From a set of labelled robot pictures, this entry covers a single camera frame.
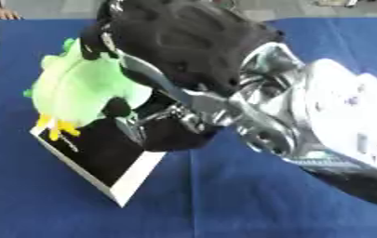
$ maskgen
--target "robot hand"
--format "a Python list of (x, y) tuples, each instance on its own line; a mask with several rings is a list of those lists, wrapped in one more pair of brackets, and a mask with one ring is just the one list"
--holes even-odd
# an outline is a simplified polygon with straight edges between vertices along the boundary
[(125, 0), (101, 8), (81, 53), (116, 56), (128, 78), (171, 101), (122, 121), (135, 142), (164, 118), (197, 135), (231, 126), (251, 149), (377, 204), (377, 78), (330, 59), (304, 64), (281, 41), (204, 1)]

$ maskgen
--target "green plush toy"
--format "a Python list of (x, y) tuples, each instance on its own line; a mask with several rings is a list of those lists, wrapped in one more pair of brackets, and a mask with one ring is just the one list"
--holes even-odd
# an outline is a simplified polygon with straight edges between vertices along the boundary
[(66, 40), (63, 48), (60, 56), (44, 57), (42, 74), (26, 92), (40, 114), (37, 126), (49, 126), (52, 140), (62, 130), (79, 136), (76, 129), (100, 118), (111, 99), (124, 99), (136, 109), (150, 98), (152, 89), (126, 78), (119, 59), (102, 54), (99, 59), (85, 60), (79, 39)]

